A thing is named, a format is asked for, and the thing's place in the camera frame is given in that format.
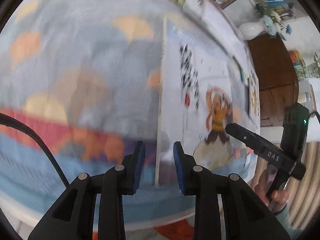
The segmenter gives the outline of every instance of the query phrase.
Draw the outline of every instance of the sleeve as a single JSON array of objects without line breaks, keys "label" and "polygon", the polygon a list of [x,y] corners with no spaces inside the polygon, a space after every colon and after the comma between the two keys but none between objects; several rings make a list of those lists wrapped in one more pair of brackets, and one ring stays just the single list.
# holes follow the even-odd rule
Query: sleeve
[{"label": "sleeve", "polygon": [[288,232],[290,238],[295,240],[302,233],[303,229],[294,229],[291,227],[291,223],[289,221],[289,209],[287,205],[284,208],[276,213],[274,213],[277,220],[281,223],[284,229]]}]

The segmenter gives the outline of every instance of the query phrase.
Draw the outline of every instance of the hand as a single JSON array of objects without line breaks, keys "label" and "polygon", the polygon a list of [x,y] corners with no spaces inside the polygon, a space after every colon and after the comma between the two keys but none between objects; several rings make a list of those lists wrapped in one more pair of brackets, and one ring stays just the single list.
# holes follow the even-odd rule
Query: hand
[{"label": "hand", "polygon": [[[265,203],[266,206],[270,204],[269,199],[266,196],[265,188],[267,184],[267,170],[264,170],[259,178],[259,183],[254,187],[254,192]],[[282,210],[289,199],[289,192],[287,190],[274,190],[271,194],[271,198],[277,203],[272,209],[272,212],[278,212]]]}]

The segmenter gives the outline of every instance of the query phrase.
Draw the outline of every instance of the white vase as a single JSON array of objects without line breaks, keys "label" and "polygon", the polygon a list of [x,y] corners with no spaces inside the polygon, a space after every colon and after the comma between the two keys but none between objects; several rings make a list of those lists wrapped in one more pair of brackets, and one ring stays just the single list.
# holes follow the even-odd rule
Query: white vase
[{"label": "white vase", "polygon": [[266,26],[263,19],[255,23],[243,23],[239,26],[243,38],[247,41],[254,39],[265,30]]}]

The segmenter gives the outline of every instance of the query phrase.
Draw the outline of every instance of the metal rivet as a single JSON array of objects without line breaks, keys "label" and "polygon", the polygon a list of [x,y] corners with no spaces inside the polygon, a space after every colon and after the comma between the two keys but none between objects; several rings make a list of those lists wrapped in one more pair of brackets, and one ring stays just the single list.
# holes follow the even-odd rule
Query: metal rivet
[{"label": "metal rivet", "polygon": [[78,178],[81,179],[81,180],[84,180],[88,177],[88,175],[86,173],[81,173],[79,174]]},{"label": "metal rivet", "polygon": [[238,175],[238,174],[235,174],[235,173],[232,173],[232,174],[230,175],[230,179],[232,179],[232,180],[238,180],[238,179],[239,179],[239,175]]},{"label": "metal rivet", "polygon": [[196,172],[200,172],[200,171],[202,171],[202,167],[197,165],[197,166],[193,167],[193,170],[196,171]]},{"label": "metal rivet", "polygon": [[123,165],[117,165],[116,167],[115,167],[115,170],[116,171],[123,171],[123,169],[124,169],[124,166]]}]

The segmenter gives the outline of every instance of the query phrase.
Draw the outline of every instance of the brown wooden cabinet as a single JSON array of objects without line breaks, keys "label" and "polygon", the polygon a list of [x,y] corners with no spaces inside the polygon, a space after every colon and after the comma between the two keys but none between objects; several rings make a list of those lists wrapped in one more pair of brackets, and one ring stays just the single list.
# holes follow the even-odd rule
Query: brown wooden cabinet
[{"label": "brown wooden cabinet", "polygon": [[281,38],[268,34],[248,41],[259,78],[261,126],[282,126],[284,108],[298,101],[299,83]]}]

